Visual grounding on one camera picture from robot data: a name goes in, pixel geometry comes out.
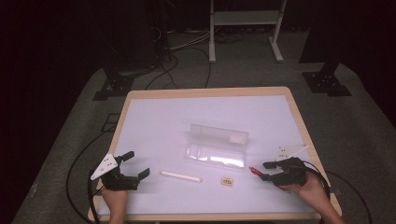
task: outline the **clear plastic box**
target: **clear plastic box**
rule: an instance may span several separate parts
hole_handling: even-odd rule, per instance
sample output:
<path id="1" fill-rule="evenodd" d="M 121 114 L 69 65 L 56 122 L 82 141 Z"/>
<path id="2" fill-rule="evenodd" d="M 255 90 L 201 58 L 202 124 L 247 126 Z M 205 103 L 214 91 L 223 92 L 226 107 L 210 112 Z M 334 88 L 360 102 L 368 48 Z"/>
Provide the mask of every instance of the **clear plastic box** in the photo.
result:
<path id="1" fill-rule="evenodd" d="M 191 125 L 191 143 L 185 158 L 202 164 L 244 169 L 248 133 Z"/>

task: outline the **table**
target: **table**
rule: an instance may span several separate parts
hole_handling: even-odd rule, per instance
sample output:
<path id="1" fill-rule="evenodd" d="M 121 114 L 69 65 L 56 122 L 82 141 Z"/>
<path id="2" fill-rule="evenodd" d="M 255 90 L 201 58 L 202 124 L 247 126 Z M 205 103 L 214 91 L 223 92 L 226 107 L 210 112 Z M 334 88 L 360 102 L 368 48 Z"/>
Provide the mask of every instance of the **table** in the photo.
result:
<path id="1" fill-rule="evenodd" d="M 133 150 L 135 157 L 121 164 L 125 175 L 146 168 L 151 174 L 137 191 L 130 191 L 127 220 L 265 220 L 319 218 L 298 196 L 262 182 L 248 169 L 198 164 L 183 157 L 190 125 L 249 133 L 246 164 L 263 171 L 280 145 L 305 143 L 299 158 L 314 163 L 327 179 L 291 92 L 286 87 L 200 90 L 131 91 L 125 101 L 109 152 Z M 196 175 L 203 182 L 160 175 L 160 171 Z M 233 179 L 231 187 L 220 184 Z M 331 202 L 341 208 L 335 196 Z M 101 220 L 108 220 L 106 204 L 94 198 Z"/>
<path id="2" fill-rule="evenodd" d="M 283 62 L 282 54 L 277 46 L 277 37 L 283 20 L 287 0 L 282 0 L 279 10 L 256 10 L 256 11 L 215 11 L 214 0 L 210 1 L 210 40 L 209 61 L 216 61 L 215 51 L 215 25 L 257 25 L 274 24 L 274 36 L 269 37 L 271 48 L 276 61 Z"/>

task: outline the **white tube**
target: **white tube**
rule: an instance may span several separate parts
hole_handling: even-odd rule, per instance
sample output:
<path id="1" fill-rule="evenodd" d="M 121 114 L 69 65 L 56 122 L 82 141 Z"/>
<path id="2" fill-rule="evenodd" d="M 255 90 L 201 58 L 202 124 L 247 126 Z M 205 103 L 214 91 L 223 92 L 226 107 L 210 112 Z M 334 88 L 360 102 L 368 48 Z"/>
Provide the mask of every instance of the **white tube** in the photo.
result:
<path id="1" fill-rule="evenodd" d="M 171 173 L 171 172 L 167 172 L 167 171 L 160 171 L 160 174 L 161 175 L 168 175 L 168 176 L 172 176 L 172 177 L 176 177 L 176 178 L 180 178 L 180 179 L 186 179 L 186 180 L 192 180 L 192 181 L 196 181 L 196 182 L 202 182 L 202 178 L 195 177 L 195 176 L 179 175 L 179 174 L 175 174 L 175 173 Z"/>

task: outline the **gray carpet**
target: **gray carpet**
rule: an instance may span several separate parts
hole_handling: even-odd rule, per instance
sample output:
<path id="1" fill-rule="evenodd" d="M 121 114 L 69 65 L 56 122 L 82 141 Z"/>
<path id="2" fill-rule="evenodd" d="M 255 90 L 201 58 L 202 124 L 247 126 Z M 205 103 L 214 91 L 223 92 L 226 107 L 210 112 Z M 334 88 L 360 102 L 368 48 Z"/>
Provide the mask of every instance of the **gray carpet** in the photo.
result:
<path id="1" fill-rule="evenodd" d="M 347 179 L 369 206 L 374 223 L 396 220 L 396 131 L 359 77 L 340 65 L 335 74 L 352 96 L 329 97 L 312 93 L 302 72 L 318 71 L 321 63 L 299 64 L 307 33 L 281 32 L 278 45 L 285 59 L 277 63 L 268 43 L 269 33 L 245 34 L 233 44 L 217 44 L 217 61 L 211 64 L 197 49 L 183 49 L 173 55 L 178 64 L 170 74 L 157 78 L 149 89 L 286 86 L 289 87 L 326 170 Z M 196 38 L 171 34 L 172 46 Z M 195 48 L 207 52 L 207 43 Z M 165 68 L 175 60 L 165 63 Z M 133 90 L 143 90 L 163 71 L 138 77 Z M 125 97 L 93 101 L 106 79 L 102 69 L 92 74 L 64 124 L 14 223 L 84 223 L 67 201 L 65 182 L 74 159 L 91 140 L 101 134 L 108 114 L 120 113 Z M 70 197 L 83 216 L 88 212 L 86 186 L 88 171 L 108 151 L 112 133 L 104 133 L 78 158 L 70 175 Z M 343 181 L 329 175 L 347 223 L 368 223 L 359 197 Z M 275 221 L 275 223 L 318 223 L 317 221 Z"/>

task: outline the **black stand base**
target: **black stand base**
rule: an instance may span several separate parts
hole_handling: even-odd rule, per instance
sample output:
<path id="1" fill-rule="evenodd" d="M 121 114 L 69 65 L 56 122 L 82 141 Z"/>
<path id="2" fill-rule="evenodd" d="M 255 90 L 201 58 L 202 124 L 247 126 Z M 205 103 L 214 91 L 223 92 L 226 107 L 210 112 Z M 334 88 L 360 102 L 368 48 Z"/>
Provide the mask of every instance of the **black stand base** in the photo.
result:
<path id="1" fill-rule="evenodd" d="M 351 96 L 346 86 L 341 85 L 332 75 L 331 80 L 320 75 L 320 72 L 303 72 L 306 83 L 313 93 L 327 93 L 329 96 Z"/>
<path id="2" fill-rule="evenodd" d="M 126 96 L 131 91 L 134 80 L 132 78 L 117 78 L 112 79 L 108 77 L 100 91 L 97 91 L 93 96 L 93 101 L 104 101 L 109 96 Z"/>

